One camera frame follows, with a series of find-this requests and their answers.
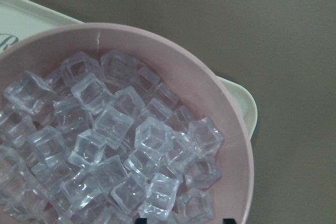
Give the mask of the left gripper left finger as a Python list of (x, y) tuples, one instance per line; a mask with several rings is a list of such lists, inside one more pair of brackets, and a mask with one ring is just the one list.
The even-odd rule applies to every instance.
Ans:
[(136, 218), (135, 224), (147, 224), (147, 221), (146, 218)]

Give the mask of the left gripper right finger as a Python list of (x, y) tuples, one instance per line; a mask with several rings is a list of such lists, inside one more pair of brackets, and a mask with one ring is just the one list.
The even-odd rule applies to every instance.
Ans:
[(223, 224), (235, 224), (235, 219), (233, 218), (224, 218)]

